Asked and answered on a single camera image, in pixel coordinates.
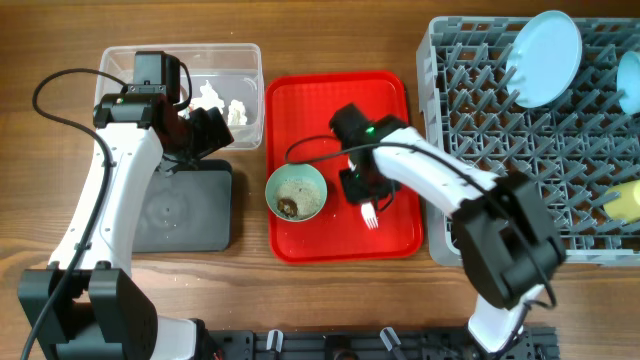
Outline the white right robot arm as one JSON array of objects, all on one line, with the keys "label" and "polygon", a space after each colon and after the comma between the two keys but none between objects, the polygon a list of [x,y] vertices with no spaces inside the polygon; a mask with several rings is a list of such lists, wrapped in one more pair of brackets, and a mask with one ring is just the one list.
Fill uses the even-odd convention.
[{"label": "white right robot arm", "polygon": [[450,219],[463,269],[478,293],[467,329],[486,354],[500,357],[514,345],[541,292],[549,297],[544,308],[556,307],[550,280],[566,248],[526,174],[477,169],[392,115],[377,122],[359,112],[335,115],[329,127],[349,156],[347,179],[371,194],[406,186]]}]

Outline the white plastic fork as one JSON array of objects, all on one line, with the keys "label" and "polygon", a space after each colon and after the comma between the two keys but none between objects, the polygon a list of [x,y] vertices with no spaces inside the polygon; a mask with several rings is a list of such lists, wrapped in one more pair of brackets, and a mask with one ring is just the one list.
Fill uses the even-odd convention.
[{"label": "white plastic fork", "polygon": [[360,209],[362,219],[365,222],[367,228],[377,229],[379,224],[374,205],[371,202],[363,203]]}]

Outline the light blue plate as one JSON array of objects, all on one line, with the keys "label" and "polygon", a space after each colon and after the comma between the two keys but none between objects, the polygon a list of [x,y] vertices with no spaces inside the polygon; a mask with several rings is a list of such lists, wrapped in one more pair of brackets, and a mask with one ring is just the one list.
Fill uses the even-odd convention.
[{"label": "light blue plate", "polygon": [[583,43],[574,21],[557,10],[543,12],[521,29],[509,53],[506,70],[514,74],[506,84],[523,108],[546,105],[572,83],[582,60]]}]

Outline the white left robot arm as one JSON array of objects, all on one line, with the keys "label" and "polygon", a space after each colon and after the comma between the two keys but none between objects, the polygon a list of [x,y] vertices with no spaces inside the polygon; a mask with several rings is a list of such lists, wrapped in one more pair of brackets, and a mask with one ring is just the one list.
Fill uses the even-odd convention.
[{"label": "white left robot arm", "polygon": [[95,107],[95,155],[67,233],[43,270],[24,272],[19,300],[48,359],[220,359],[199,319],[159,315],[131,278],[135,228],[152,174],[169,153],[199,160],[230,144],[217,108],[187,117],[163,93],[105,95]]}]

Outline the yellow cup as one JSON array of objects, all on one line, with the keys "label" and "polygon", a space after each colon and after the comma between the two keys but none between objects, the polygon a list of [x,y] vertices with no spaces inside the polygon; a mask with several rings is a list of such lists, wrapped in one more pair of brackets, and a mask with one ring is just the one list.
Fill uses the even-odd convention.
[{"label": "yellow cup", "polygon": [[622,183],[610,188],[606,195],[617,197],[606,202],[606,214],[614,220],[624,220],[627,224],[636,222],[640,216],[640,184],[638,180]]}]

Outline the light blue bowl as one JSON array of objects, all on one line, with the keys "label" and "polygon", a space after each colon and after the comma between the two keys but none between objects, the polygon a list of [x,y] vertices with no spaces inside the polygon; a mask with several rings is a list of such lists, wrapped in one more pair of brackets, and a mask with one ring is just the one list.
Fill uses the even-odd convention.
[{"label": "light blue bowl", "polygon": [[617,91],[622,93],[619,105],[628,115],[639,112],[640,57],[638,51],[628,51],[620,59],[616,75]]}]

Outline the white tissue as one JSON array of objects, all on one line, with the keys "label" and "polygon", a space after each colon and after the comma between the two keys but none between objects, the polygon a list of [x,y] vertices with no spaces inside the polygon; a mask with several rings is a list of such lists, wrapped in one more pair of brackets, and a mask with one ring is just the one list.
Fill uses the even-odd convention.
[{"label": "white tissue", "polygon": [[227,123],[231,126],[244,126],[248,122],[243,102],[232,100],[228,107]]}]

